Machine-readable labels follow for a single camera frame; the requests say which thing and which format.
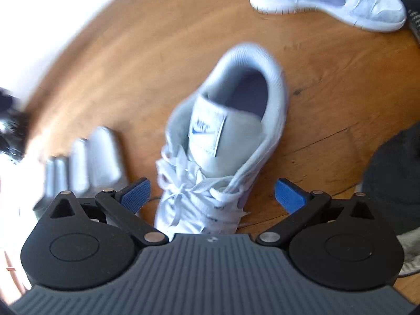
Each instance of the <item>wooden floor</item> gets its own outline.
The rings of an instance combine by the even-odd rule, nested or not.
[[[349,197],[375,149],[420,120],[420,51],[408,30],[369,33],[321,12],[263,15],[248,0],[117,0],[77,37],[28,106],[36,153],[68,153],[98,125],[122,142],[131,179],[147,177],[172,109],[230,47],[254,41],[283,66],[290,90],[281,143],[251,193],[240,232],[285,216],[278,177]],[[143,210],[152,223],[157,202]],[[397,288],[420,302],[420,278]]]

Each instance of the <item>silver object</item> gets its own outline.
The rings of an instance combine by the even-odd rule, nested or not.
[[[84,197],[90,189],[87,158],[87,140],[77,139],[69,157],[69,184],[76,198]]]
[[[128,185],[114,133],[107,127],[98,127],[88,141],[89,178],[94,195],[105,188],[118,191]]]
[[[144,235],[144,239],[147,240],[149,243],[158,243],[165,239],[165,235],[160,232],[149,232]]]
[[[78,198],[101,191],[119,191],[129,181],[113,131],[98,127],[89,139],[76,139],[71,155],[50,157],[45,163],[44,196],[33,208],[39,220],[58,193],[72,191]]]
[[[280,239],[280,235],[276,232],[264,232],[260,234],[260,239],[265,243],[275,243]]]
[[[66,156],[58,156],[54,161],[54,197],[61,191],[69,189],[69,160]]]

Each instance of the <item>shoe heel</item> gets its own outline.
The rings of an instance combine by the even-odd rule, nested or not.
[[[299,7],[294,0],[249,0],[249,2],[262,14],[295,14],[309,10]]]

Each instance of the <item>metal pin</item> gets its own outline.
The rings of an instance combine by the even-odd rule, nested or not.
[[[280,235],[276,232],[264,232],[260,234],[260,239],[265,243],[275,243],[280,239]]]
[[[144,239],[149,243],[158,243],[165,239],[165,235],[161,232],[149,232],[144,235]]]

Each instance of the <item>gray fabric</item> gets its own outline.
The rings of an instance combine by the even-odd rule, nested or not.
[[[352,314],[407,315],[414,309],[390,286],[335,291],[303,277],[285,253],[248,235],[176,235],[148,247],[116,280],[86,291],[35,286],[17,314]]]
[[[397,236],[404,250],[404,264],[400,277],[420,271],[420,228]]]

